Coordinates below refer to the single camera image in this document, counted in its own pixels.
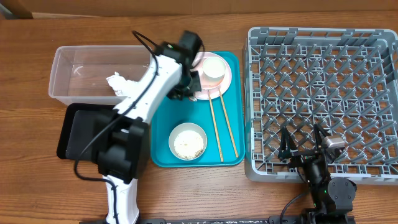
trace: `wooden surface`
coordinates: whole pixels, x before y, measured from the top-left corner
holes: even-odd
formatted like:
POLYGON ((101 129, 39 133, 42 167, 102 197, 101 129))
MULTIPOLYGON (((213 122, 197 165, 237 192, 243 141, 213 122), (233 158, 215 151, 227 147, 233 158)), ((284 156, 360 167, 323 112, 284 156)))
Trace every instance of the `wooden surface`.
MULTIPOLYGON (((136 29, 156 42, 175 42, 184 29, 207 50, 241 61, 254 26, 383 28, 398 31, 398 12, 277 13, 226 16, 112 17, 0 21, 0 223, 77 223, 107 213, 104 184, 78 180, 72 161, 55 155, 66 106, 48 96, 55 50, 63 45, 135 45, 136 29)), ((97 175, 96 166, 80 170, 97 175)), ((357 223, 397 223, 396 187, 360 185, 357 223)), ((253 218, 278 215, 302 184, 251 182, 235 167, 162 169, 149 163, 139 180, 144 218, 253 218)), ((287 214, 310 207, 310 197, 287 214)))

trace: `wooden chopstick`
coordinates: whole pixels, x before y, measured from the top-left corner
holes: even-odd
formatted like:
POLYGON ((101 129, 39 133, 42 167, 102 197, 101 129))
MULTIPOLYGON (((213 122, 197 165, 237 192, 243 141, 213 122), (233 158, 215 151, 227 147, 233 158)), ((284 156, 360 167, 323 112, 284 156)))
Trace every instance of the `wooden chopstick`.
POLYGON ((225 104, 224 104, 224 99, 223 99, 223 94, 221 93, 221 89, 220 89, 220 88, 218 88, 218 92, 220 93, 221 104, 223 105, 224 114, 225 114, 225 120, 226 120, 226 124, 228 125, 229 135, 231 136, 232 146, 234 147, 235 156, 236 156, 236 158, 238 158, 239 155, 238 155, 238 152, 237 152, 237 150, 236 150, 234 136, 233 136, 233 134, 232 134, 231 126, 229 125, 228 114, 226 113, 225 104))
POLYGON ((213 117, 214 130, 216 131, 218 152, 220 153, 221 162, 224 162, 224 159, 223 159, 223 152, 221 151, 220 138, 218 137, 218 130, 217 130, 216 117, 214 116, 213 103, 211 102, 210 91, 207 91, 207 92, 208 92, 208 94, 209 94, 210 110, 211 110, 211 116, 213 117))

